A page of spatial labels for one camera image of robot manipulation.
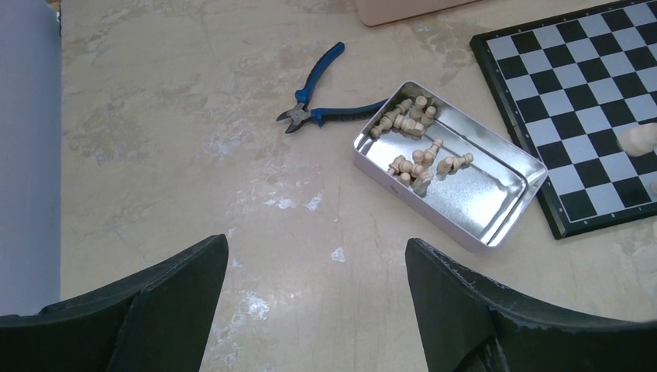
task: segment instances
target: marble patterned surface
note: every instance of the marble patterned surface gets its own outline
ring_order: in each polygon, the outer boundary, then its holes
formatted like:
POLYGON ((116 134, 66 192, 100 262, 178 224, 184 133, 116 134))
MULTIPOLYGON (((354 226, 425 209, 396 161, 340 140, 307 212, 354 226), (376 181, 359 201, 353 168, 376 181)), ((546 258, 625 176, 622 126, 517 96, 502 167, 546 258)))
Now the marble patterned surface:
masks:
POLYGON ((426 370, 404 265, 420 237, 544 301, 655 318, 657 219, 555 241, 534 202, 473 255, 352 165, 364 122, 274 121, 342 41, 314 107, 416 80, 508 138, 470 37, 602 2, 483 0, 367 28, 351 0, 66 0, 63 296, 224 233, 202 370, 426 370))

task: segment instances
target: blue plier handle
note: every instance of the blue plier handle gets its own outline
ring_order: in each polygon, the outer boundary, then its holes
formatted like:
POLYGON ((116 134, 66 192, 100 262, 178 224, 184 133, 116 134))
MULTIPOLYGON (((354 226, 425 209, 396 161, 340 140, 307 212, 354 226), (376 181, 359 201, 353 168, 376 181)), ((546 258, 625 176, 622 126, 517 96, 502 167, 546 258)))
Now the blue plier handle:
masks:
POLYGON ((285 133, 293 133, 299 130, 304 123, 312 121, 317 123, 320 127, 324 125, 325 122, 337 121, 337 122, 348 122, 353 120, 362 120, 372 117, 381 106, 387 101, 374 103, 372 105, 367 105, 363 107, 356 108, 314 108, 310 112, 308 111, 308 104, 312 99, 312 94, 315 91, 315 86, 317 85, 319 79, 324 74, 324 71, 329 67, 329 65, 345 51, 344 43, 337 43, 333 48, 329 49, 322 58, 320 58, 315 66, 312 68, 312 71, 306 79, 306 84, 302 89, 299 89, 294 93, 294 97, 297 99, 297 104, 292 108, 283 112, 278 116, 278 120, 291 118, 292 123, 287 127, 285 133))

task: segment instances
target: black chessboard frame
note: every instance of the black chessboard frame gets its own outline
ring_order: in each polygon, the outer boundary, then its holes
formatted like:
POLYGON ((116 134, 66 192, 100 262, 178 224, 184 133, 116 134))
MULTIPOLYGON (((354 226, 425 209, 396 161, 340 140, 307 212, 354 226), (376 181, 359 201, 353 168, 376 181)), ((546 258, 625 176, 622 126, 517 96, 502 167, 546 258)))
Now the black chessboard frame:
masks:
MULTIPOLYGON (((540 19, 534 22, 523 23, 518 26, 511 26, 505 29, 499 29, 488 33, 475 35, 470 41, 470 47, 486 82, 493 93, 493 97, 500 113, 504 119, 513 142, 521 147, 532 156, 540 159, 536 147, 531 141, 525 123, 516 108, 514 99, 508 91, 504 77, 497 67, 497 62, 492 56, 487 46, 487 41, 498 37, 510 36, 525 31, 531 31, 543 26, 551 26, 563 22, 573 21, 585 16, 595 15, 602 12, 622 9, 634 4, 652 2, 653 0, 620 0, 604 5, 598 5, 588 9, 582 9, 575 12, 556 15, 553 17, 540 19)), ((550 229, 555 239, 563 239, 569 236, 575 236, 582 233, 588 233, 594 230, 607 228, 610 226, 620 225, 622 223, 644 219, 657 215, 657 203, 642 205, 634 208, 627 208, 623 211, 615 212, 609 215, 599 215, 584 221, 570 222, 566 213, 561 207, 561 202, 556 190, 550 184, 549 178, 543 184, 537 194, 540 206, 545 213, 550 229)))

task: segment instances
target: black and white chessboard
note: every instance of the black and white chessboard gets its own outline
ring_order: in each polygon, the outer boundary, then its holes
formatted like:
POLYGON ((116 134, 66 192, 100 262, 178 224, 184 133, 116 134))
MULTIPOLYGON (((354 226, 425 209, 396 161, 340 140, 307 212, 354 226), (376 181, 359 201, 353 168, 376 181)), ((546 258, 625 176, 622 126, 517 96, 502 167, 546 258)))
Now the black and white chessboard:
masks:
POLYGON ((556 239, 657 215, 657 153, 617 138, 657 121, 657 0, 614 2, 473 37, 513 141, 548 179, 556 239))

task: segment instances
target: beige table surface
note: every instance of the beige table surface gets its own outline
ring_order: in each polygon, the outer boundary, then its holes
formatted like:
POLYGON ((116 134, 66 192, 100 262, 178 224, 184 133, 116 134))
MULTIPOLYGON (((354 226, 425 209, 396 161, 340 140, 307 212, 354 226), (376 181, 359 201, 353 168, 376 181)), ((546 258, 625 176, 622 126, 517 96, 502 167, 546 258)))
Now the beige table surface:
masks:
POLYGON ((534 201, 477 256, 353 166, 364 122, 289 136, 274 121, 342 41, 314 107, 416 80, 508 138, 470 37, 602 2, 485 0, 367 28, 351 0, 65 1, 63 296, 224 233, 203 370, 426 370, 404 265, 420 237, 544 301, 657 317, 657 220, 555 241, 534 201))

